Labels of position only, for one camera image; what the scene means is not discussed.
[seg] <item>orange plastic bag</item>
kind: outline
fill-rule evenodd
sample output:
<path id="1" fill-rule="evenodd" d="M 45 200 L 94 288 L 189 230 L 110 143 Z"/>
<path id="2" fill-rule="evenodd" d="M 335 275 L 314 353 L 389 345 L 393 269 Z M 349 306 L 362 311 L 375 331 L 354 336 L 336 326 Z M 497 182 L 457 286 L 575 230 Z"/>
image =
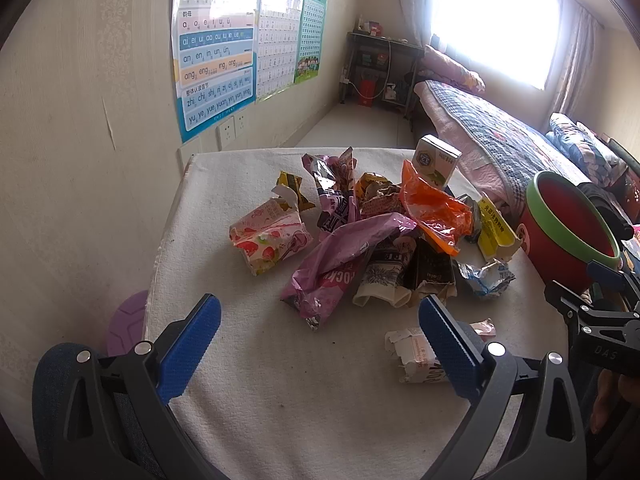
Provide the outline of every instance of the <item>orange plastic bag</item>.
<path id="1" fill-rule="evenodd" d="M 465 204 L 420 178 L 408 160 L 402 165 L 400 201 L 408 215 L 447 254 L 456 256 L 462 235 L 471 234 L 473 215 Z"/>

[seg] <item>window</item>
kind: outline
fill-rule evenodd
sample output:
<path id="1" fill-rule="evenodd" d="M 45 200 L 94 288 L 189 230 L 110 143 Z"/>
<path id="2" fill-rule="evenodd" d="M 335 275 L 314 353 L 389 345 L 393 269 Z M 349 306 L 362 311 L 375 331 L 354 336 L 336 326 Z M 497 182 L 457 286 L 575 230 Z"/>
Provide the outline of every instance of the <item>window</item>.
<path id="1" fill-rule="evenodd" d="M 433 33 L 471 59 L 544 89 L 561 0 L 436 0 Z"/>

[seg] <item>purple wrapper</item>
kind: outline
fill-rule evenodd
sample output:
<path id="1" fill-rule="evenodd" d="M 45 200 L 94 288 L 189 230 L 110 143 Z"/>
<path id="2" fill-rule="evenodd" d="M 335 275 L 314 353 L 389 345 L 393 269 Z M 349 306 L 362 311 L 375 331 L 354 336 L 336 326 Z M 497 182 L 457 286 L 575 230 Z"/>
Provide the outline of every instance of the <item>purple wrapper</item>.
<path id="1" fill-rule="evenodd" d="M 341 156 L 304 155 L 302 165 L 313 176 L 320 197 L 322 213 L 318 219 L 320 234 L 324 240 L 338 227 L 360 220 L 356 197 L 353 192 L 353 170 L 356 168 L 353 150 L 348 148 Z"/>
<path id="2" fill-rule="evenodd" d="M 416 223 L 400 213 L 388 213 L 338 227 L 302 261 L 280 299 L 317 329 L 334 311 L 366 254 L 393 234 L 408 234 Z"/>

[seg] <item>small desk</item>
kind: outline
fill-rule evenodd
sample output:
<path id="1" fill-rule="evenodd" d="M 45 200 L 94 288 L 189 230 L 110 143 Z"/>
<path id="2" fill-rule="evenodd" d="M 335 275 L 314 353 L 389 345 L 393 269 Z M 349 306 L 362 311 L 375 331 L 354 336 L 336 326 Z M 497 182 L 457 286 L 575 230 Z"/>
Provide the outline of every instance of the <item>small desk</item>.
<path id="1" fill-rule="evenodd" d="M 291 148 L 193 157 L 160 242 L 144 337 L 154 340 L 169 322 L 184 318 L 203 293 L 220 299 L 220 329 L 171 408 L 204 457 L 232 480 L 421 478 L 469 404 L 449 383 L 399 382 L 385 333 L 418 326 L 417 310 L 379 300 L 355 306 L 351 290 L 326 324 L 311 332 L 278 298 L 309 251 L 252 276 L 229 241 L 229 224 L 271 196 L 280 170 L 302 176 L 302 192 L 318 204 L 300 161 L 304 153 Z M 402 161 L 413 154 L 356 148 L 356 177 L 373 171 L 399 182 Z M 456 171 L 449 186 L 458 194 L 470 184 Z M 319 207 L 301 214 L 315 240 L 319 214 Z M 448 309 L 466 322 L 491 317 L 498 340 L 514 355 L 567 356 L 562 317 L 545 301 L 542 280 L 523 251 L 510 269 L 516 280 L 500 298 L 478 301 L 461 284 Z M 508 407 L 508 421 L 516 408 Z M 501 426 L 495 440 L 504 443 L 509 431 Z M 489 450 L 490 466 L 500 452 Z"/>
<path id="2" fill-rule="evenodd" d="M 394 59 L 394 54 L 407 56 L 413 59 L 412 81 L 411 81 L 411 85 L 409 86 L 409 91 L 407 92 L 405 101 L 392 102 L 392 101 L 387 101 L 384 98 L 382 99 L 385 103 L 395 105 L 396 107 L 400 108 L 402 110 L 402 114 L 404 115 L 404 117 L 407 117 L 409 113 L 412 93 L 414 92 L 415 75 L 418 72 L 418 61 L 424 56 L 424 49 L 418 45 L 403 43 L 402 41 L 388 40 L 387 38 L 378 38 L 376 36 L 369 36 L 368 34 L 364 34 L 362 32 L 348 32 L 347 41 L 349 43 L 349 50 L 348 50 L 347 61 L 346 61 L 346 67 L 347 67 L 346 77 L 349 81 L 353 81 L 354 70 L 356 67 L 356 64 L 354 63 L 354 59 L 356 57 L 356 54 L 360 46 L 375 48 L 380 52 L 385 52 L 385 53 L 389 52 L 389 46 L 390 46 L 391 57 L 389 59 L 389 63 L 391 63 L 391 60 Z M 341 78 L 340 79 L 340 102 L 344 103 L 344 100 L 347 97 L 347 90 L 349 88 L 349 83 L 344 83 L 342 81 L 343 79 Z"/>

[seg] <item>educational wall chart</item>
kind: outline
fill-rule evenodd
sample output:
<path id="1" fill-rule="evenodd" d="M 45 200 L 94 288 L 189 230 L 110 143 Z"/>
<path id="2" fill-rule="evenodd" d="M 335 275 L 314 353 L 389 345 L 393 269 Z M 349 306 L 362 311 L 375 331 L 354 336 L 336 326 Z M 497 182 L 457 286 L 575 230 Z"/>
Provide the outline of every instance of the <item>educational wall chart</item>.
<path id="1" fill-rule="evenodd" d="M 296 83 L 318 75 L 325 14 L 326 0 L 303 0 Z"/>
<path id="2" fill-rule="evenodd" d="M 302 0 L 260 0 L 256 97 L 267 99 L 293 84 Z"/>
<path id="3" fill-rule="evenodd" d="M 326 0 L 174 0 L 182 142 L 318 74 Z"/>

